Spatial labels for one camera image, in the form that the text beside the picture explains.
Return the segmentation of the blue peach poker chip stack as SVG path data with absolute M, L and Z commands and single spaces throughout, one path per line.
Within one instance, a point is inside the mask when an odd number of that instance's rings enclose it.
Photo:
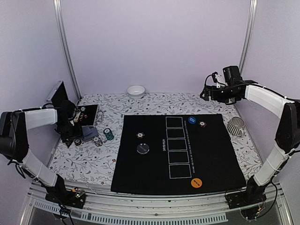
M 94 144 L 95 144 L 97 147 L 100 147 L 100 146 L 103 145 L 103 142 L 102 142 L 101 138 L 99 138 L 98 136 L 96 136 L 96 137 L 93 138 L 93 142 L 94 142 Z

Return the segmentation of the grey playing card deck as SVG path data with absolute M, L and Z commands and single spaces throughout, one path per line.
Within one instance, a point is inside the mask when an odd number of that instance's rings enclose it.
M 98 130 L 94 126 L 83 126 L 82 127 L 82 135 L 83 135 L 83 140 L 85 142 L 93 139 L 94 137 L 98 136 Z

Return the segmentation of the black dealer button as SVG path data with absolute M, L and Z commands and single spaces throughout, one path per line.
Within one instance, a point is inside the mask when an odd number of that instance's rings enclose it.
M 150 148 L 149 145 L 146 143 L 141 143 L 136 148 L 137 152 L 141 155 L 145 155 L 149 152 Z

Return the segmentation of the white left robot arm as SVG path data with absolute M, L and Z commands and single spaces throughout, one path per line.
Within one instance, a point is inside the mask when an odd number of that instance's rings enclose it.
M 55 131 L 64 143 L 82 135 L 79 122 L 75 121 L 77 108 L 69 100 L 59 107 L 46 104 L 39 108 L 3 112 L 0 116 L 0 153 L 37 179 L 59 203 L 66 203 L 70 194 L 64 179 L 48 169 L 30 150 L 27 132 L 34 128 L 56 125 Z

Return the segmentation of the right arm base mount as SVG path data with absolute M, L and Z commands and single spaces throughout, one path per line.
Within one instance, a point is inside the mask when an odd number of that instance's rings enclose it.
M 225 192 L 225 200 L 229 209 L 240 209 L 242 217 L 248 221 L 256 220 L 260 216 L 267 197 L 264 192 L 250 196 L 246 190 L 228 193 Z

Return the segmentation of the orange big blind button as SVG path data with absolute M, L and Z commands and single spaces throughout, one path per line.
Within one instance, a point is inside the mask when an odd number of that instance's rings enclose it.
M 191 180 L 191 186 L 193 188 L 200 188 L 203 185 L 203 182 L 200 178 L 193 178 Z

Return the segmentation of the red white poker chips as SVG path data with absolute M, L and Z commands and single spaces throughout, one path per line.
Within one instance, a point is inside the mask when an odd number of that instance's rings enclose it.
M 138 139 L 143 139 L 143 138 L 145 137 L 145 134 L 144 134 L 143 132 L 138 132 L 138 133 L 136 134 L 136 137 L 137 137 Z

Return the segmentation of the blue small blind button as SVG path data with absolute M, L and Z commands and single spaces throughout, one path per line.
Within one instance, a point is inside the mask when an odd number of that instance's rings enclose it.
M 195 117 L 190 116 L 190 117 L 188 118 L 188 122 L 189 122 L 190 124 L 196 124 L 197 120 L 196 120 Z

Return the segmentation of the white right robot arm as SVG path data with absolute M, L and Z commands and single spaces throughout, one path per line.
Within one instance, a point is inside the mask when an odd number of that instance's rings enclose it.
M 240 107 L 245 106 L 252 113 L 258 110 L 253 116 L 240 110 L 248 131 L 260 148 L 259 153 L 264 157 L 261 168 L 249 179 L 247 186 L 250 188 L 242 195 L 244 203 L 253 204 L 261 195 L 258 187 L 270 183 L 292 155 L 300 151 L 300 101 L 254 80 L 245 80 L 237 66 L 225 67 L 222 75 L 213 72 L 207 78 L 213 83 L 204 83 L 200 97 L 205 101 L 233 105 L 245 100 Z

